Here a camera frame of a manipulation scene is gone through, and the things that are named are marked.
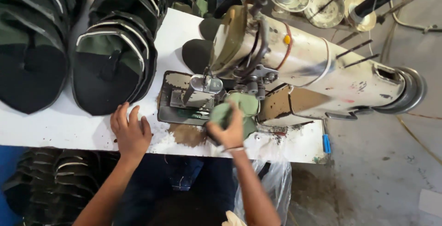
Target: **industrial sewing machine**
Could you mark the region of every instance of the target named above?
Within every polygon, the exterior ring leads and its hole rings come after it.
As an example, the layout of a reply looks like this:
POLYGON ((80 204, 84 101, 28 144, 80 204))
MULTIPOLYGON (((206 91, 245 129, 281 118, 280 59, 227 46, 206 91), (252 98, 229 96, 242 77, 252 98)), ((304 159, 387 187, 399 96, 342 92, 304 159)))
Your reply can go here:
POLYGON ((266 126, 357 120, 375 111, 396 115, 424 99, 427 85, 415 70, 392 68, 353 52, 369 42, 347 50, 265 16, 260 9, 266 2, 228 10, 203 75, 166 72, 160 121, 203 125, 226 96, 220 78, 235 80, 235 91, 260 101, 256 121, 266 126))

